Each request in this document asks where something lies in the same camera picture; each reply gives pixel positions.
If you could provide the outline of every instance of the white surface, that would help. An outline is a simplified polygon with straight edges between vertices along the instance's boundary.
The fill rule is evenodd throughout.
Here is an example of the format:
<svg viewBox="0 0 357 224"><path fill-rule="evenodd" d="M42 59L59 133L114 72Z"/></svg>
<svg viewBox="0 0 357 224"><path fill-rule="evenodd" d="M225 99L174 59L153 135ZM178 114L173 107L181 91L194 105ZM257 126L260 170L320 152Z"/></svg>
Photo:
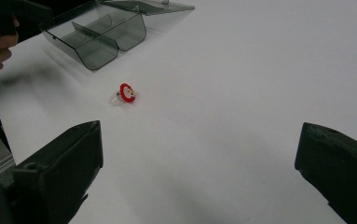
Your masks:
<svg viewBox="0 0 357 224"><path fill-rule="evenodd" d="M303 122L357 140L357 1L179 1L90 72L13 48L0 116L17 163L100 120L104 168L71 223L344 223L295 170ZM109 106L123 82L132 105Z"/></svg>

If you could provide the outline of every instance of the dark foreground object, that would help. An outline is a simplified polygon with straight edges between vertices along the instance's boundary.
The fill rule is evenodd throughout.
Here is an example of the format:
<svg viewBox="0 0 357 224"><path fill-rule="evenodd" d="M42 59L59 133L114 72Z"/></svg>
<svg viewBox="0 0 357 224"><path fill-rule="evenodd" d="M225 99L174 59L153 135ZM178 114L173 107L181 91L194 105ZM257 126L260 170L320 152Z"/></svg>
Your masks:
<svg viewBox="0 0 357 224"><path fill-rule="evenodd" d="M304 123L295 168L347 223L357 223L357 141Z"/></svg>
<svg viewBox="0 0 357 224"><path fill-rule="evenodd" d="M0 224L67 224L103 167L101 125L77 125L13 169L0 185Z"/></svg>

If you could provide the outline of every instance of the white table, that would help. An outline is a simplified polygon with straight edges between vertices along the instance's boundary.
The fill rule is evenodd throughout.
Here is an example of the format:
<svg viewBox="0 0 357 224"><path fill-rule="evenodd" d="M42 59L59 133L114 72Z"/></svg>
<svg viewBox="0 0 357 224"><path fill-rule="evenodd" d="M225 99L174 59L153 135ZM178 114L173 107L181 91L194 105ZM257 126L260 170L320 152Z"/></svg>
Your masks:
<svg viewBox="0 0 357 224"><path fill-rule="evenodd" d="M71 223L344 223L295 170L303 122L357 140L357 1L180 0L96 72L42 35L0 72L16 163L100 120L104 168ZM132 105L109 106L127 82Z"/></svg>

